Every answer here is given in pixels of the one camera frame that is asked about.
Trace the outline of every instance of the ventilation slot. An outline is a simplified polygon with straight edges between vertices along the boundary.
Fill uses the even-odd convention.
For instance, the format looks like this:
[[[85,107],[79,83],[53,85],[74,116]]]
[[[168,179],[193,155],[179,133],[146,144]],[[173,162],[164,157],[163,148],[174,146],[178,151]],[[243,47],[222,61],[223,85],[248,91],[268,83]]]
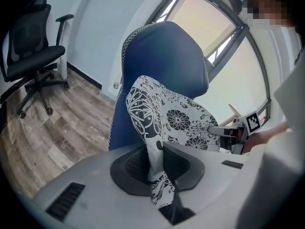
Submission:
[[[85,185],[78,183],[71,183],[68,187],[60,194],[60,196],[51,204],[46,212],[59,221],[63,221],[75,201],[84,190]]]

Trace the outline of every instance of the mesh chair back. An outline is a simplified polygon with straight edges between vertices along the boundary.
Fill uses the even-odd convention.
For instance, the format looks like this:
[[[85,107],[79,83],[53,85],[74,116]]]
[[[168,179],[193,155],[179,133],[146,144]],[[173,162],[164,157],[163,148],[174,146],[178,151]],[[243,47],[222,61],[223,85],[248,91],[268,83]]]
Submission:
[[[46,3],[47,0],[30,0],[11,28],[8,66],[49,46],[46,24],[51,5]]]

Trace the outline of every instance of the person's arm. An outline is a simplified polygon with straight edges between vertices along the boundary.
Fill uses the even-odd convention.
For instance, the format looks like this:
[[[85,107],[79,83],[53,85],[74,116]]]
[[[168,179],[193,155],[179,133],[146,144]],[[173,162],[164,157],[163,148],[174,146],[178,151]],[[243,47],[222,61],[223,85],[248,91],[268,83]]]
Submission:
[[[281,132],[284,132],[287,129],[288,129],[287,122],[283,122],[277,127],[270,129],[268,131],[257,132],[252,134],[249,138],[249,141],[246,143],[244,147],[244,153],[250,152],[251,149],[256,145],[267,143],[271,137]]]

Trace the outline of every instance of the gray window frame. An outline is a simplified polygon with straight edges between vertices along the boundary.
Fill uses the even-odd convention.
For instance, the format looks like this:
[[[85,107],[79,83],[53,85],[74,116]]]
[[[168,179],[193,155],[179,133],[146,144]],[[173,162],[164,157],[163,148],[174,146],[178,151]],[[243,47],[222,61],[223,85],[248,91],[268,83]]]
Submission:
[[[159,6],[155,9],[155,11],[152,13],[152,15],[149,17],[146,24],[150,24],[153,22],[156,22],[162,15],[162,13],[165,11],[165,9],[168,7],[168,5],[173,0],[163,0]],[[174,5],[171,7],[170,11],[166,15],[165,20],[167,20],[169,14],[172,12],[173,8],[177,4],[179,0],[176,0]],[[265,83],[265,89],[266,89],[266,100],[261,105],[261,107],[257,110],[258,114],[260,115],[264,110],[266,110],[266,120],[264,121],[263,125],[270,119],[270,87],[269,87],[269,80],[268,75],[266,71],[266,66],[263,61],[263,57],[258,49],[258,46],[253,38],[253,36],[250,33],[250,28],[247,24],[243,23],[243,21],[233,12],[233,10],[226,5],[222,0],[206,0],[211,5],[213,5],[215,8],[217,8],[220,12],[226,16],[233,25],[235,25],[236,29],[232,32],[231,35],[235,34],[232,39],[229,41],[229,43],[226,45],[226,47],[223,49],[223,51],[216,57],[215,61],[210,63],[207,59],[207,57],[204,57],[205,66],[208,72],[209,81],[211,82],[217,74],[224,68],[224,66],[228,63],[228,61],[231,59],[231,57],[234,55],[236,50],[239,48],[240,44],[243,42],[245,37],[249,40],[256,57],[258,59],[259,65],[262,70],[263,79]]]

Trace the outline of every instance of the white stitching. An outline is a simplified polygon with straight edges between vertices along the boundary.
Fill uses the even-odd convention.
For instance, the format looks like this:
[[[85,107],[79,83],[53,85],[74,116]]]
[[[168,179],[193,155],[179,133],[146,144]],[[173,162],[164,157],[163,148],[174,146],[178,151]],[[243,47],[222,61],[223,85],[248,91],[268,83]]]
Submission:
[[[116,104],[119,100],[119,97],[123,91],[123,87],[124,87],[124,64],[125,64],[125,54],[126,54],[126,50],[128,48],[128,45],[131,43],[131,41],[135,38],[136,35],[138,35],[141,31],[147,29],[148,27],[151,27],[152,25],[156,25],[156,23],[152,23],[149,25],[144,25],[143,27],[137,29],[136,31],[134,31],[129,38],[126,39],[123,48],[122,48],[122,86],[121,89],[119,91],[118,96],[116,97],[116,101],[114,104],[114,109],[113,109],[113,114],[112,114],[112,119],[111,119],[111,124],[110,124],[110,129],[109,129],[109,140],[108,140],[108,148],[107,151],[109,151],[109,146],[110,146],[110,138],[111,138],[111,129],[112,129],[112,124],[113,124],[113,118],[114,118],[114,113],[115,113],[115,108],[116,108]]]

